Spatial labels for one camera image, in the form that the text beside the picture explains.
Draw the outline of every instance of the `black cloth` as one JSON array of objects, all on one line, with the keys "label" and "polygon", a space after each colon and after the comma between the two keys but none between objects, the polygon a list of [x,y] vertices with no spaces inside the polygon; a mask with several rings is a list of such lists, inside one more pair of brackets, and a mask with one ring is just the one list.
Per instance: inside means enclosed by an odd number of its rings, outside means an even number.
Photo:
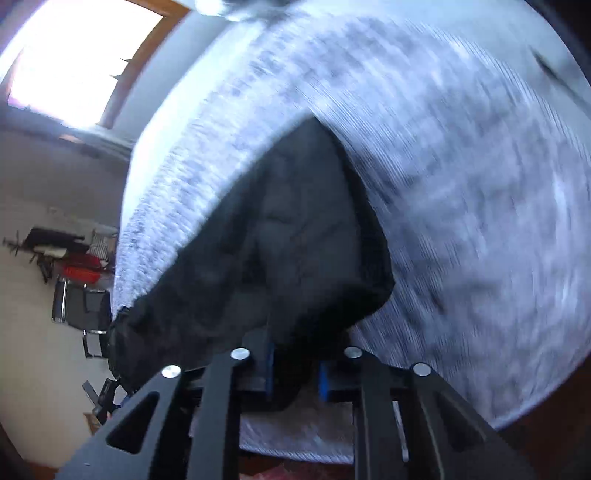
[{"label": "black cloth", "polygon": [[71,253],[84,254],[89,246],[83,243],[84,236],[72,235],[58,230],[33,227],[22,243],[24,248],[33,250],[39,245],[50,245],[56,248],[65,248]]},{"label": "black cloth", "polygon": [[254,163],[152,290],[120,312],[109,366],[135,391],[163,366],[205,365],[265,325],[278,351],[314,352],[393,286],[364,186],[311,118]]}]

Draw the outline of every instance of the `bright window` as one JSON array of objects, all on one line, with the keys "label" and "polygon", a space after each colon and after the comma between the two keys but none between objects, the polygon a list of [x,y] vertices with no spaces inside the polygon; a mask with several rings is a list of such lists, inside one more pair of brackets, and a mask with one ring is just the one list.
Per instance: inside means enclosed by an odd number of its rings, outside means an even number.
[{"label": "bright window", "polygon": [[162,16],[126,0],[48,0],[23,26],[8,103],[96,124],[127,61]]}]

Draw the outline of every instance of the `metal bolt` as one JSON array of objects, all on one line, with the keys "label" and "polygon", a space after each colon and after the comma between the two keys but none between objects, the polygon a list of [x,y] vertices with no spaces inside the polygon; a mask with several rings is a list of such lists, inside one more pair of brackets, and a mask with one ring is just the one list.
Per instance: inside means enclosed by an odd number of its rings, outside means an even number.
[{"label": "metal bolt", "polygon": [[426,377],[431,374],[431,367],[427,364],[416,364],[413,366],[413,372],[419,377]]},{"label": "metal bolt", "polygon": [[356,346],[348,346],[343,353],[347,358],[359,358],[363,354],[363,351]]},{"label": "metal bolt", "polygon": [[162,375],[166,378],[175,378],[181,374],[181,371],[178,365],[169,365],[162,369]]},{"label": "metal bolt", "polygon": [[251,351],[248,348],[235,348],[232,350],[232,353],[230,353],[230,356],[234,360],[244,360],[251,356]]}]

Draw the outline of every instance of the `triangular cutout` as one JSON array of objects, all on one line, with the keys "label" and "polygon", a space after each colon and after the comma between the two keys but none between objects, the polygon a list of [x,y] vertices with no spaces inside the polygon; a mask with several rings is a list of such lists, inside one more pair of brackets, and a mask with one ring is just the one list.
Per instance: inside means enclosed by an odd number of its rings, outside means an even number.
[{"label": "triangular cutout", "polygon": [[479,445],[484,437],[470,420],[447,397],[436,394],[437,406],[452,448],[457,452]]},{"label": "triangular cutout", "polygon": [[147,395],[109,434],[107,444],[129,453],[139,453],[158,404],[158,398],[159,395],[156,392]]}]

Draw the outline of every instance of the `gray fabric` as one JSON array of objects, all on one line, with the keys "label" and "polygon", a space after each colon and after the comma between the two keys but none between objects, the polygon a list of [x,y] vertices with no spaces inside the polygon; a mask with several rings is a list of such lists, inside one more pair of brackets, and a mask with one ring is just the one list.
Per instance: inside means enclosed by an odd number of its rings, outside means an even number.
[{"label": "gray fabric", "polygon": [[[365,182],[397,281],[354,343],[393,365],[426,361],[494,426],[587,355],[589,159],[503,65],[409,25],[300,17],[261,35],[230,72],[121,232],[115,311],[154,285],[233,179],[313,113]],[[310,386],[283,413],[245,416],[241,445],[350,462],[350,424]]]}]

